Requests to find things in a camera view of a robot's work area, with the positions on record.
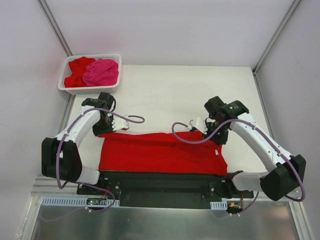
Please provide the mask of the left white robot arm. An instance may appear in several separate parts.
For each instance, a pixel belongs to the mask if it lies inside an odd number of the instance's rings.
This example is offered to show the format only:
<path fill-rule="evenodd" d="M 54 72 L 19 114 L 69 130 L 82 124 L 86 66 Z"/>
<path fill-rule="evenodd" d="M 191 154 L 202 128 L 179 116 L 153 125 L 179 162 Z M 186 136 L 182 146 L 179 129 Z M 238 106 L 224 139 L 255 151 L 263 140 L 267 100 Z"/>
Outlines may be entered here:
<path fill-rule="evenodd" d="M 78 147 L 90 130 L 96 137 L 113 131 L 111 112 L 115 107 L 115 98 L 107 92 L 101 92 L 98 98 L 86 98 L 78 117 L 69 126 L 54 138 L 47 137 L 42 141 L 42 175 L 85 183 L 94 194 L 103 193 L 106 182 L 99 178 L 98 170 L 83 165 Z"/>

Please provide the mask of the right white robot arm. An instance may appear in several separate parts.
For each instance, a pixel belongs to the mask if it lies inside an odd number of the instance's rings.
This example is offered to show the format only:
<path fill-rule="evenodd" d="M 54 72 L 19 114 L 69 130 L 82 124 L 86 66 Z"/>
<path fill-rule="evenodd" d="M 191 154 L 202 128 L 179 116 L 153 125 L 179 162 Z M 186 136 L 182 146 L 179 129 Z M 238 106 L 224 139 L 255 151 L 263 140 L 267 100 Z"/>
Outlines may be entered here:
<path fill-rule="evenodd" d="M 232 198 L 243 190 L 264 192 L 273 201 L 286 197 L 295 202 L 306 198 L 303 179 L 306 160 L 300 154 L 294 156 L 263 131 L 239 100 L 223 102 L 218 96 L 210 98 L 204 108 L 211 122 L 203 138 L 217 145 L 228 141 L 229 131 L 235 132 L 254 151 L 263 163 L 265 172 L 239 172 L 225 184 L 225 193 Z"/>

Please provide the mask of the white plastic basket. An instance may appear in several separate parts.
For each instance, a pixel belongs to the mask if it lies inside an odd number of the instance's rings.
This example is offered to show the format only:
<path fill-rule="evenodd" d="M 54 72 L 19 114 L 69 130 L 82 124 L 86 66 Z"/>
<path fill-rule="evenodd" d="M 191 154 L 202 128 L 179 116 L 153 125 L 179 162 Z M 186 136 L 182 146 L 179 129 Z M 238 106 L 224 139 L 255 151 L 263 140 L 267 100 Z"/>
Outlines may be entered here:
<path fill-rule="evenodd" d="M 72 55 L 65 59 L 57 86 L 72 95 L 112 94 L 120 83 L 121 67 L 117 53 Z"/>

